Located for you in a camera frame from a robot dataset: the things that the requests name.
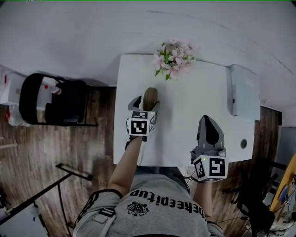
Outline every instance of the shirt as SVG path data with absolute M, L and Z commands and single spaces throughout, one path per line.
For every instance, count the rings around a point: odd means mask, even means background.
M 93 193 L 76 221 L 74 237 L 223 237 L 207 222 L 204 211 L 188 192 L 164 175 L 134 177 L 131 190 Z

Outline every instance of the black office chair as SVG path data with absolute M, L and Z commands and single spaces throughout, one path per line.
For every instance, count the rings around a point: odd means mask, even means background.
M 46 123 L 43 123 L 37 118 L 37 98 L 45 76 L 55 79 L 58 82 L 56 87 L 60 88 L 62 93 L 52 94 L 51 103 L 45 106 Z M 19 112 L 23 120 L 32 125 L 98 126 L 97 123 L 86 123 L 88 95 L 89 86 L 83 81 L 70 81 L 61 77 L 34 73 L 28 76 L 22 85 Z
M 254 237 L 261 232 L 267 234 L 275 218 L 274 213 L 269 211 L 263 203 L 273 182 L 278 177 L 277 174 L 270 176 L 269 161 L 261 159 L 252 169 L 249 178 L 243 179 L 241 187 L 222 191 L 223 193 L 240 191 L 236 201 L 232 200 L 231 204 L 237 204 L 237 208 L 249 217 Z

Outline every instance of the white table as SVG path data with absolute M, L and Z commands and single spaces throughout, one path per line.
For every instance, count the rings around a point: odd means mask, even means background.
M 138 165 L 189 166 L 190 150 L 197 146 L 200 118 L 208 115 L 221 127 L 230 162 L 252 158 L 254 120 L 234 117 L 228 111 L 227 81 L 229 69 L 197 61 L 189 75 L 178 81 L 165 81 L 155 75 L 152 55 L 121 55 L 114 121 L 114 163 L 125 149 L 128 133 L 128 104 L 148 87 L 158 90 L 160 110 L 157 124 L 141 147 Z M 247 147 L 241 148 L 242 139 Z

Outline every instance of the lion logo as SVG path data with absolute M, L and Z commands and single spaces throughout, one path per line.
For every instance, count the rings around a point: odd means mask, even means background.
M 128 211 L 128 214 L 132 214 L 134 217 L 137 215 L 141 217 L 147 215 L 149 212 L 147 205 L 139 202 L 132 202 L 132 204 L 127 206 L 126 210 Z

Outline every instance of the jeans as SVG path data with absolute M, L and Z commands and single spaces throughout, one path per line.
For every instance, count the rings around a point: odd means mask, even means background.
M 183 178 L 180 170 L 177 167 L 152 167 L 152 166 L 137 166 L 135 175 L 160 174 L 174 180 L 188 193 L 189 189 Z

